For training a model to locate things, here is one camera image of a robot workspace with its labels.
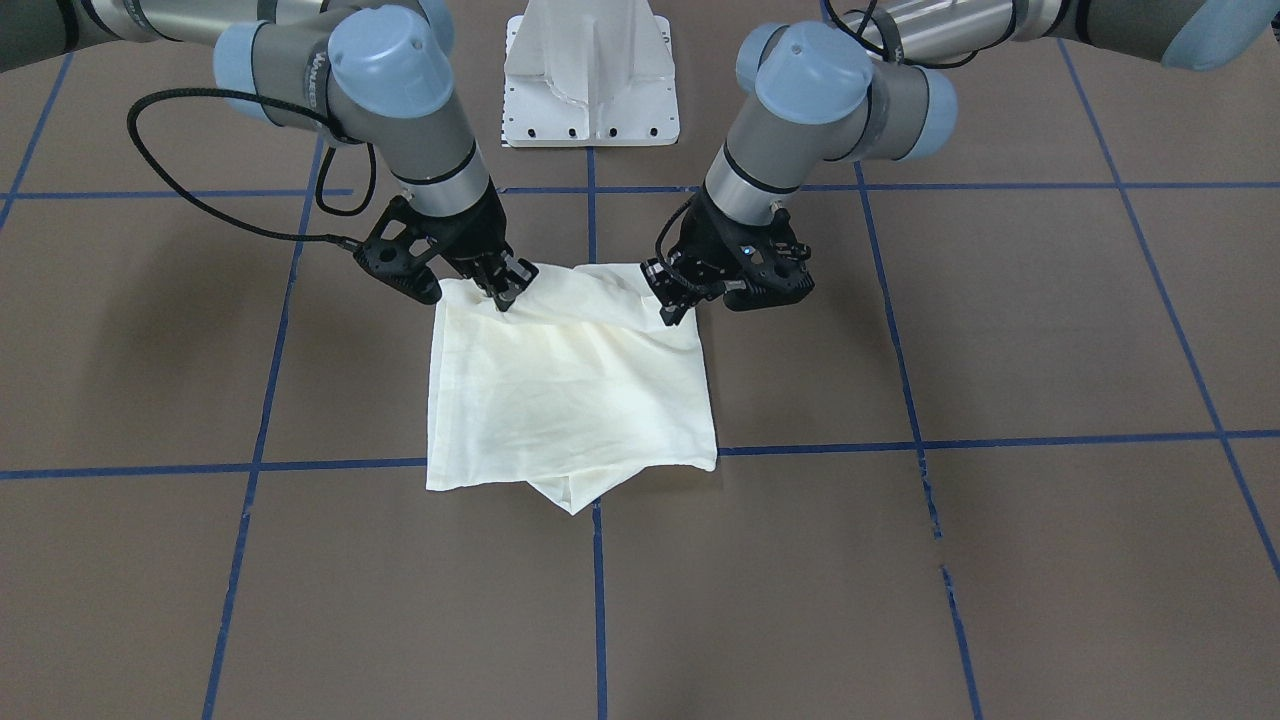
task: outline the cloth fold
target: cloth fold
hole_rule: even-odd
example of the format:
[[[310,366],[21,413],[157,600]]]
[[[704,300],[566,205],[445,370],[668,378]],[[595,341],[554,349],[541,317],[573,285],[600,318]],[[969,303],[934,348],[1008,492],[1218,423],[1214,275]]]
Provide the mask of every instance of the cloth fold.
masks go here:
[[[527,482],[568,512],[654,465],[716,468],[696,319],[663,325],[639,265],[539,265],[507,311],[442,281],[428,489]]]

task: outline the floor tile square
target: floor tile square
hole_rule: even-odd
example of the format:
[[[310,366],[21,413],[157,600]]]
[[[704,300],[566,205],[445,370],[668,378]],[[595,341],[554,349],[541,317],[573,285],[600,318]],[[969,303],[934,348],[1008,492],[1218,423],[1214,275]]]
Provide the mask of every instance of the floor tile square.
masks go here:
[[[244,480],[0,482],[0,716],[198,717]]]
[[[1280,193],[1129,195],[1222,423],[1280,428]]]
[[[525,484],[262,475],[216,716],[594,716],[591,528]]]
[[[1280,585],[1219,443],[929,470],[987,717],[1275,715]]]
[[[219,199],[297,229],[301,199]],[[22,200],[0,232],[0,466],[252,457],[293,245],[173,200]]]
[[[910,452],[724,457],[603,503],[611,717],[968,717]]]
[[[1125,182],[1280,181],[1280,51],[1270,32],[1208,73],[1069,47]]]
[[[1212,429],[1117,192],[872,206],[925,438]]]
[[[212,50],[113,42],[77,53],[31,161],[28,192],[168,190],[133,147],[125,115],[157,90],[211,87]],[[148,108],[142,140],[191,190],[301,188],[315,133],[251,119],[214,99]]]

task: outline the silver arm segment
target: silver arm segment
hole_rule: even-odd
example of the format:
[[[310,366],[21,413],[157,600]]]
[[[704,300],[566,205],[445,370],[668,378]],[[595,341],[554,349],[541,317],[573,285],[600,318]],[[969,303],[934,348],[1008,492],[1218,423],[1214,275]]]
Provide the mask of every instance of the silver arm segment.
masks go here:
[[[663,322],[719,296],[731,310],[803,300],[814,287],[810,250],[791,231],[787,200],[819,160],[909,160],[941,149],[956,96],[933,65],[1005,40],[1061,37],[1212,69],[1243,53],[1277,12],[1280,0],[888,0],[869,18],[845,14],[844,27],[832,19],[756,28],[736,67],[746,102],[681,208],[689,214],[680,240],[641,264]],[[850,28],[864,19],[855,38]]]
[[[0,0],[0,73],[110,42],[173,40],[212,46],[230,26],[292,24],[319,15],[329,0]],[[417,0],[376,0],[365,6]],[[426,6],[443,6],[439,0]]]
[[[361,268],[433,304],[440,287],[428,263],[439,256],[507,310],[538,269],[507,245],[502,202],[454,91],[448,8],[444,0],[360,5],[364,9],[356,0],[0,0],[0,70],[111,40],[211,45],[219,88],[255,99],[232,100],[236,109],[274,126],[319,131],[334,147],[371,143],[407,191],[390,201],[364,242],[337,238],[347,241],[342,246]],[[159,99],[148,96],[140,105]],[[269,105],[261,99],[270,99]],[[278,102],[325,122],[278,109]],[[141,140],[134,141],[141,150]],[[428,241],[428,250],[415,247],[420,240]]]
[[[1225,65],[1266,31],[1280,0],[890,0],[865,37],[890,58],[943,63],[1005,40],[1060,37],[1170,68]],[[842,19],[858,27],[863,12]]]

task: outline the blue tape line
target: blue tape line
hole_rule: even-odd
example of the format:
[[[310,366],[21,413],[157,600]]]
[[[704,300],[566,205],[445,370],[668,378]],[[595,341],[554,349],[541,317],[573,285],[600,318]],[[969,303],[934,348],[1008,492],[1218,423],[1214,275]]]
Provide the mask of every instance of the blue tape line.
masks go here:
[[[884,319],[888,323],[888,334],[893,342],[893,355],[897,357],[897,373],[902,380],[902,400],[906,402],[906,419],[911,424],[911,442],[915,447],[915,461],[920,466],[920,483],[924,486],[924,501],[929,506],[929,520],[933,523],[933,538],[942,538],[942,523],[938,520],[938,506],[933,500],[933,483],[929,480],[929,461],[924,454],[924,438],[920,436],[920,419],[915,411],[915,396],[911,393],[911,378],[906,372],[906,355],[902,352],[902,338],[897,332],[897,318],[893,314],[893,297],[888,290],[888,277],[884,274],[884,259],[879,251],[879,234],[876,232],[876,217],[872,214],[872,199],[867,191],[867,178],[863,176],[863,164],[854,163],[854,172],[858,176],[858,196],[863,202],[863,217],[867,220],[867,236],[872,245],[872,256],[876,260],[876,279],[879,282],[881,292],[884,295]]]
[[[596,261],[595,223],[595,149],[586,149],[586,261]],[[604,524],[600,500],[591,503],[591,557],[595,574],[595,715],[598,720],[609,716],[608,643],[604,632]]]
[[[45,100],[45,108],[40,111],[40,119],[36,120],[36,128],[31,132],[31,140],[27,141],[27,151],[23,152],[22,163],[18,164],[18,174],[13,177],[13,184],[9,186],[9,197],[5,199],[4,206],[0,208],[0,229],[4,228],[5,222],[9,219],[9,211],[17,201],[14,196],[18,195],[23,178],[27,177],[27,169],[31,168],[31,159],[36,155],[36,146],[40,145],[40,136],[45,133],[45,124],[49,123],[49,115],[54,111],[54,102],[58,101],[58,94],[63,91],[63,81],[67,79],[67,72],[72,68],[73,59],[76,59],[76,54],[68,53],[67,56],[63,58],[63,64],[58,68],[58,77],[54,78],[54,87],[49,90],[49,97]]]
[[[696,184],[660,184],[660,186],[639,186],[639,184],[613,184],[605,187],[596,187],[595,191],[604,195],[658,195],[663,192],[698,192],[699,186]]]
[[[951,571],[942,566],[942,584],[947,591],[947,606],[951,607],[951,626],[956,633],[956,646],[960,648],[960,665],[964,667],[965,687],[969,688],[969,707],[973,710],[973,720],[982,720],[982,700],[978,697],[978,680],[973,674],[973,659],[969,656],[969,637],[964,630],[964,620],[960,618],[960,606],[956,603],[955,582]]]
[[[3,480],[51,480],[73,478],[136,478],[152,475],[218,475],[248,473],[252,462],[223,462],[214,465],[140,465],[133,468],[52,468],[38,470],[0,470]]]
[[[1231,439],[1280,439],[1280,429],[1228,430]],[[1216,432],[1135,433],[1114,436],[1062,436],[1023,438],[927,439],[925,450],[980,450],[989,447],[1056,447],[1089,445],[1151,445],[1164,442],[1216,441]],[[719,448],[721,457],[762,457],[771,455],[854,455],[859,452],[901,452],[915,443],[864,442],[832,445],[767,445]],[[384,468],[425,468],[426,457],[367,457],[346,460],[283,460],[273,462],[216,462],[209,465],[134,465],[118,468],[49,468],[0,470],[3,480],[45,480],[74,478],[128,478],[142,475],[215,475],[227,473],[292,473],[307,470],[376,470]]]
[[[867,190],[920,191],[920,190],[1115,190],[1111,182],[915,182],[868,183]]]
[[[586,149],[586,261],[594,264],[596,256],[595,237],[595,149]]]
[[[1276,439],[1280,438],[1280,430],[1229,430],[1226,437],[1231,439]]]
[[[195,190],[196,197],[307,197],[306,190]],[[351,190],[326,190],[326,196],[348,196]],[[18,192],[17,200],[166,200],[178,197],[172,190],[118,190],[88,192]]]
[[[989,439],[943,439],[925,441],[927,450],[977,450],[983,447],[1055,447],[1087,445],[1144,445],[1161,442],[1216,441],[1215,432],[1199,433],[1140,433],[1114,436],[1064,436],[1039,438],[989,438]]]
[[[800,186],[801,192],[850,192],[867,188],[870,192],[911,192],[911,191],[960,191],[960,190],[1275,190],[1280,182],[906,182],[906,183],[865,183],[831,184],[815,183]],[[655,186],[596,186],[598,195],[657,195],[696,192],[696,184],[655,184]],[[589,187],[504,187],[499,195],[588,195]]]
[[[598,720],[609,716],[609,669],[604,633],[604,524],[600,518],[600,501],[591,503],[593,565],[595,568],[595,714]]]
[[[863,442],[844,445],[765,445],[722,447],[721,457],[759,457],[765,455],[847,455],[856,452],[893,452],[915,450],[914,442]]]
[[[585,187],[499,187],[498,195],[585,195]]]
[[[1169,320],[1174,324],[1174,332],[1178,334],[1178,343],[1183,347],[1183,355],[1187,356],[1187,364],[1190,366],[1192,375],[1196,378],[1196,387],[1199,388],[1201,398],[1204,401],[1204,409],[1208,411],[1210,419],[1213,421],[1213,429],[1217,432],[1217,438],[1222,445],[1222,452],[1226,454],[1226,461],[1231,466],[1231,473],[1235,475],[1235,484],[1240,488],[1240,496],[1244,498],[1244,505],[1249,509],[1249,515],[1253,516],[1253,527],[1258,532],[1258,539],[1262,541],[1262,547],[1266,550],[1267,557],[1271,560],[1271,570],[1275,573],[1276,579],[1280,580],[1280,555],[1276,553],[1275,543],[1271,541],[1267,525],[1262,520],[1262,514],[1258,511],[1257,502],[1253,500],[1253,492],[1249,489],[1249,483],[1245,480],[1244,473],[1240,470],[1240,464],[1235,459],[1235,451],[1231,448],[1230,437],[1226,433],[1226,428],[1222,425],[1221,416],[1217,414],[1217,407],[1213,406],[1213,397],[1208,392],[1208,383],[1204,382],[1204,375],[1201,373],[1199,363],[1196,361],[1196,354],[1192,351],[1190,341],[1187,340],[1187,332],[1183,329],[1183,323],[1178,319],[1178,311],[1174,309],[1172,297],[1169,295],[1165,279],[1160,274],[1160,266],[1156,264],[1156,256],[1152,254],[1151,245],[1147,242],[1147,233],[1142,229],[1142,223],[1138,220],[1138,213],[1134,210],[1133,201],[1129,199],[1129,191],[1120,179],[1120,169],[1116,167],[1115,158],[1111,155],[1111,149],[1107,146],[1106,137],[1102,135],[1102,126],[1098,123],[1098,118],[1093,111],[1093,104],[1089,102],[1089,96],[1084,91],[1084,83],[1080,82],[1080,76],[1075,70],[1075,63],[1071,61],[1071,54],[1068,50],[1066,44],[1059,40],[1057,47],[1062,54],[1062,60],[1066,63],[1068,72],[1071,74],[1071,82],[1075,85],[1075,92],[1080,96],[1080,102],[1084,105],[1084,113],[1089,118],[1089,124],[1093,126],[1093,133],[1097,136],[1098,146],[1102,149],[1102,156],[1106,158],[1107,167],[1111,168],[1111,176],[1116,181],[1120,199],[1124,201],[1125,211],[1129,214],[1129,223],[1133,225],[1133,232],[1138,237],[1138,246],[1142,249],[1142,255],[1147,261],[1147,268],[1151,270],[1151,278],[1156,283],[1156,290],[1160,291],[1160,300],[1165,305]]]
[[[320,160],[323,158],[324,141],[316,138],[315,151],[311,159],[311,176],[307,181],[306,202],[302,206],[302,218],[298,220],[298,234],[307,232],[311,222],[311,193],[316,187],[316,178],[320,173]],[[266,379],[266,393],[262,397],[262,419],[257,429],[257,439],[253,443],[253,464],[262,462],[262,454],[266,448],[266,432],[271,424],[271,407],[275,405],[275,384],[280,377],[280,360],[284,356],[284,338],[289,332],[289,306],[293,301],[293,288],[298,282],[298,261],[302,259],[302,250],[306,243],[293,243],[293,261],[289,265],[289,279],[284,286],[284,302],[280,307],[280,322],[275,331],[275,348],[271,352],[271,369]],[[250,473],[244,487],[244,505],[241,509],[239,530],[236,534],[236,552],[232,555],[232,569],[227,579],[227,597],[223,601],[223,618],[218,628],[218,642],[214,646],[214,660],[209,669],[209,685],[205,689],[205,707],[201,720],[212,720],[214,705],[218,701],[218,683],[223,674],[223,661],[227,656],[227,639],[230,635],[232,614],[236,610],[236,592],[239,587],[241,568],[244,562],[244,546],[248,542],[248,527],[252,519],[253,500],[257,496],[257,479],[260,471],[255,469]]]
[[[426,468],[426,457],[378,457],[371,460],[297,460],[261,462],[264,473],[296,473],[302,470],[379,470],[385,468]]]
[[[1274,190],[1280,182],[1125,182],[1130,190]]]

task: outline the folded cloth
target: folded cloth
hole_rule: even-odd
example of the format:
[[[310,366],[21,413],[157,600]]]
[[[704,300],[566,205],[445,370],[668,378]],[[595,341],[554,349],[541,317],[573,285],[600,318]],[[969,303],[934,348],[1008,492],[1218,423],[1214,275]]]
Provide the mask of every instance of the folded cloth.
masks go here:
[[[644,468],[716,468],[694,314],[663,325],[635,265],[539,265],[506,313],[442,281],[426,487],[527,482],[577,512]]]

